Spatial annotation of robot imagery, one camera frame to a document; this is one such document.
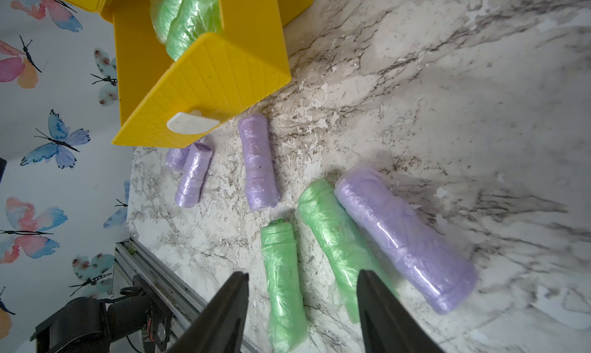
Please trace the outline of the yellow drawer cabinet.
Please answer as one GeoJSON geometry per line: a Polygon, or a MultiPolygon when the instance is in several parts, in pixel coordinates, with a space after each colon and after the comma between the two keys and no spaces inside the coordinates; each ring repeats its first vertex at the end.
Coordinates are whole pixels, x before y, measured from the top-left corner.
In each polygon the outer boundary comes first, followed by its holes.
{"type": "Polygon", "coordinates": [[[184,148],[288,85],[283,27],[314,0],[219,0],[220,33],[173,60],[158,42],[150,0],[63,0],[114,27],[119,146],[184,148]]]}

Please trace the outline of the green bag roll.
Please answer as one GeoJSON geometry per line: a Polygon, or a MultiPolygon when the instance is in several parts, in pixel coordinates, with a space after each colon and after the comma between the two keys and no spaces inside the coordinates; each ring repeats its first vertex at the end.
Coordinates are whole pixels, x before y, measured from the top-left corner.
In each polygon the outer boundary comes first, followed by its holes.
{"type": "Polygon", "coordinates": [[[283,219],[261,229],[270,314],[269,341],[276,352],[291,352],[308,337],[308,322],[300,288],[297,240],[283,219]]]}
{"type": "Polygon", "coordinates": [[[219,0],[150,0],[157,40],[177,61],[203,34],[223,32],[219,0]]]}
{"type": "Polygon", "coordinates": [[[353,323],[360,322],[357,282],[360,271],[374,271],[393,290],[392,280],[367,245],[356,223],[325,179],[312,182],[300,195],[298,213],[325,253],[336,279],[341,305],[353,323]]]}

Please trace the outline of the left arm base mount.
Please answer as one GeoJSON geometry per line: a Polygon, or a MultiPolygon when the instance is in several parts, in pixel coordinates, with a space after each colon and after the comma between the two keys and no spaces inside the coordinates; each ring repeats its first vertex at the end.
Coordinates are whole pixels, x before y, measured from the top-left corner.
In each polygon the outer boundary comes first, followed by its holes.
{"type": "Polygon", "coordinates": [[[144,352],[164,352],[173,313],[139,275],[115,299],[80,297],[35,328],[37,352],[109,352],[112,343],[140,332],[144,352]]]}

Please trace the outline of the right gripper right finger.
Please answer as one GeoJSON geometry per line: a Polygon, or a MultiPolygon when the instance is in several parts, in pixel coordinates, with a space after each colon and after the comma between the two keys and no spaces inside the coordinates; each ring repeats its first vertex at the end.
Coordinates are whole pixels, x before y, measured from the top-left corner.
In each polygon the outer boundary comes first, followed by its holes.
{"type": "Polygon", "coordinates": [[[360,271],[357,298],[365,351],[443,353],[374,271],[360,271]]]}

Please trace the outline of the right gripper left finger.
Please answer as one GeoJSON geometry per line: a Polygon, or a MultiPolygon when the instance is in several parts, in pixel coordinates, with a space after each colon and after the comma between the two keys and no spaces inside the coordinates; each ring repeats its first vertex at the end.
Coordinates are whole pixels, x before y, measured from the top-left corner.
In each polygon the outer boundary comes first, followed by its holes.
{"type": "Polygon", "coordinates": [[[249,302],[249,275],[233,273],[191,327],[174,343],[171,353],[239,352],[249,302]]]}

